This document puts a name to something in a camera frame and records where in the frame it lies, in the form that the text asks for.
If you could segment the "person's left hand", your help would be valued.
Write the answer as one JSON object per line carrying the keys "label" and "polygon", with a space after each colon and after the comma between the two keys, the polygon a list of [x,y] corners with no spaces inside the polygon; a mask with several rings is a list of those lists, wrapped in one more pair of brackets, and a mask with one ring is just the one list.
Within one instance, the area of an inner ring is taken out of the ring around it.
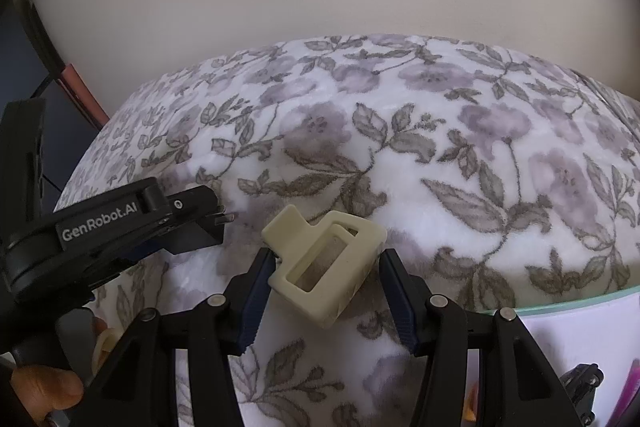
{"label": "person's left hand", "polygon": [[[92,348],[89,367],[96,373],[122,337],[121,329],[109,329],[99,317],[91,317],[91,345],[73,336],[65,320],[56,326],[58,347],[72,353],[80,347],[83,355]],[[1,392],[2,426],[51,426],[48,416],[68,410],[80,402],[85,392],[81,378],[70,369],[32,364],[15,367],[3,381]]]}

